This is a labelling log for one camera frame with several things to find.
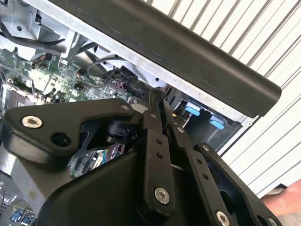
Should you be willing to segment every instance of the bolt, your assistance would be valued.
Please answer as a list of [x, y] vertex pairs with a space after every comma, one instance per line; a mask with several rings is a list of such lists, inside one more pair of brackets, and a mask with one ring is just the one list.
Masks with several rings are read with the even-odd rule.
[[126, 105], [122, 105], [121, 107], [122, 107], [124, 110], [127, 110], [127, 111], [130, 110], [130, 109], [128, 108], [128, 106], [126, 106]]
[[203, 149], [204, 149], [205, 151], [207, 151], [207, 152], [210, 151], [209, 147], [207, 147], [206, 145], [203, 145]]
[[222, 226], [230, 226], [229, 219], [223, 212], [217, 211], [216, 216], [218, 221], [222, 224]]
[[185, 133], [184, 129], [182, 127], [178, 127], [178, 130], [181, 132], [181, 133]]
[[135, 140], [137, 138], [137, 134], [136, 133], [133, 133], [131, 136], [130, 136], [130, 139], [131, 140]]
[[169, 204], [169, 194], [168, 192], [162, 188], [162, 187], [158, 187], [155, 189], [155, 197], [158, 200], [158, 202], [167, 205]]
[[278, 224], [272, 218], [269, 218], [269, 221], [273, 226], [278, 226]]
[[38, 129], [42, 127], [43, 122], [36, 116], [26, 116], [21, 120], [22, 125], [30, 129]]
[[150, 115], [151, 115], [151, 117], [153, 117], [154, 119], [156, 119], [157, 117], [156, 117], [156, 115], [155, 114], [153, 114], [153, 113], [150, 113]]

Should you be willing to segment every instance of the black wire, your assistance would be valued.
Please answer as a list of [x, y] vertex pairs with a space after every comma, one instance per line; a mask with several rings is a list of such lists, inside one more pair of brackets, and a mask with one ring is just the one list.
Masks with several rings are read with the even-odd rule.
[[88, 73], [88, 75], [92, 75], [92, 76], [99, 77], [99, 78], [103, 77], [104, 75], [102, 75], [102, 74], [101, 74], [101, 75], [95, 75], [95, 74], [92, 74], [92, 73], [90, 72], [90, 70], [91, 70], [91, 68], [92, 68], [93, 66], [98, 65], [98, 64], [101, 64], [102, 62], [109, 61], [109, 60], [122, 60], [122, 61], [125, 61], [125, 59], [122, 59], [122, 58], [116, 58], [116, 57], [102, 58], [102, 59], [100, 59], [100, 60], [97, 60], [97, 61], [93, 62], [92, 64], [90, 64], [90, 65], [88, 66], [88, 68], [87, 68], [87, 73]]
[[25, 62], [35, 62], [35, 61], [38, 61], [39, 59], [41, 59], [41, 58], [44, 56], [44, 55], [41, 55], [41, 56], [39, 56], [39, 57], [37, 57], [37, 58], [35, 58], [35, 59], [33, 59], [33, 60], [26, 60], [26, 59], [24, 59], [23, 57], [19, 56], [18, 51], [17, 51], [16, 49], [13, 51], [13, 54], [14, 54], [15, 57], [17, 57], [19, 60], [22, 60], [22, 61], [25, 61]]
[[82, 79], [81, 76], [79, 77], [79, 79], [80, 79], [86, 86], [88, 86], [88, 87], [90, 87], [90, 88], [102, 88], [102, 87], [107, 86], [107, 85], [111, 82], [111, 81], [107, 81], [107, 82], [104, 82], [103, 85], [97, 86], [97, 85], [93, 85], [93, 84], [91, 84], [91, 83], [86, 82], [85, 80]]
[[75, 55], [83, 53], [83, 52], [87, 51], [88, 49], [95, 48], [96, 46], [98, 46], [98, 44], [96, 42], [91, 42], [91, 43], [81, 47], [78, 51], [76, 51]]
[[8, 29], [3, 24], [2, 21], [0, 21], [0, 28], [2, 30], [2, 32], [0, 32], [0, 35], [7, 38], [8, 40], [10, 40], [11, 42], [13, 42], [17, 45], [39, 49], [39, 50], [42, 50], [42, 51], [45, 51], [45, 52], [48, 52], [48, 53], [51, 53], [54, 55], [60, 55], [62, 53], [58, 50], [51, 48], [51, 46], [55, 46], [55, 45], [65, 41], [65, 39], [51, 41], [51, 42], [45, 42], [45, 41], [15, 37], [15, 36], [11, 35], [11, 33], [8, 31]]

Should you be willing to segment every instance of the white wall panel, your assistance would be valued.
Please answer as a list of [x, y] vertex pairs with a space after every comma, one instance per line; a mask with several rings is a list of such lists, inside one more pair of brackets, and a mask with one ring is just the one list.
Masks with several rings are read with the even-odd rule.
[[301, 0], [147, 2], [281, 86], [279, 102], [223, 159], [259, 197], [300, 179]]

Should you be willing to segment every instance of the metal frame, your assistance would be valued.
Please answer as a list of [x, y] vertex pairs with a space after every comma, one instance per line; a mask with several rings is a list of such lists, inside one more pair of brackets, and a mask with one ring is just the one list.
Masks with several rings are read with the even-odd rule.
[[166, 83], [179, 89], [182, 92], [190, 91], [190, 96], [200, 101], [201, 103], [209, 106], [217, 112], [222, 113], [227, 118], [234, 121], [241, 122], [244, 115], [237, 111], [236, 109], [230, 107], [229, 105], [223, 103], [222, 101], [214, 98], [212, 95], [207, 94], [201, 89], [195, 87], [189, 82], [179, 78], [170, 71], [160, 67], [154, 62], [148, 60], [147, 58], [139, 55], [123, 44], [112, 39], [108, 35], [100, 32], [99, 30], [93, 28], [72, 14], [66, 12], [65, 10], [59, 8], [55, 4], [47, 0], [25, 0], [26, 3], [34, 6], [43, 13], [51, 16], [55, 15], [55, 19], [62, 23], [63, 25], [69, 27], [70, 29], [85, 35], [88, 39], [101, 44], [103, 47], [117, 53], [122, 58], [128, 60], [129, 62], [135, 64], [136, 66], [144, 69], [145, 71], [156, 75]]

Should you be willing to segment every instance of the blue tab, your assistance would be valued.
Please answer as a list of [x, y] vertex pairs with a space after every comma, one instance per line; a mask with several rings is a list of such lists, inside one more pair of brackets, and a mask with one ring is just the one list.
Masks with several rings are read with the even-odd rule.
[[218, 129], [224, 129], [225, 127], [222, 125], [222, 124], [220, 124], [218, 121], [214, 121], [214, 120], [212, 120], [212, 121], [210, 121], [210, 123], [212, 124], [212, 125], [214, 125], [216, 128], [218, 128]]
[[193, 109], [192, 107], [185, 107], [185, 110], [196, 116], [199, 116], [199, 112], [196, 109]]

